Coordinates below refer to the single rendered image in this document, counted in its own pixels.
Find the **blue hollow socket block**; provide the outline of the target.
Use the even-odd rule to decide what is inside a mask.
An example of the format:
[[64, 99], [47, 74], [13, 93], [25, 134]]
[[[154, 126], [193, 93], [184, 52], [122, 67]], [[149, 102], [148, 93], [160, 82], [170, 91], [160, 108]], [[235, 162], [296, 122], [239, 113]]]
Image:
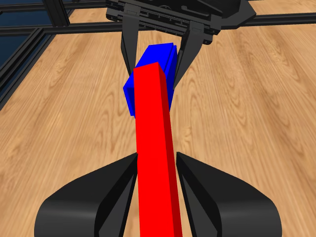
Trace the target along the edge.
[[[168, 94], [169, 109], [173, 99], [174, 77], [177, 65], [177, 47], [172, 42], [163, 44], [152, 44], [147, 47], [136, 67], [145, 66], [158, 62], [166, 77], [166, 86]], [[133, 73], [129, 76], [123, 86], [124, 95], [127, 101], [129, 113], [135, 116], [135, 100], [134, 100], [134, 77]]]

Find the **thin red peg bar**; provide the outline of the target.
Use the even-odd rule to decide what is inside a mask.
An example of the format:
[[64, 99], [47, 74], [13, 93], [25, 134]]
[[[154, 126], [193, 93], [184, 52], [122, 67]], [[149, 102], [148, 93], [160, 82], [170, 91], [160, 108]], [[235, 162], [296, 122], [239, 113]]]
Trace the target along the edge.
[[140, 237], [183, 237], [165, 74], [134, 69]]

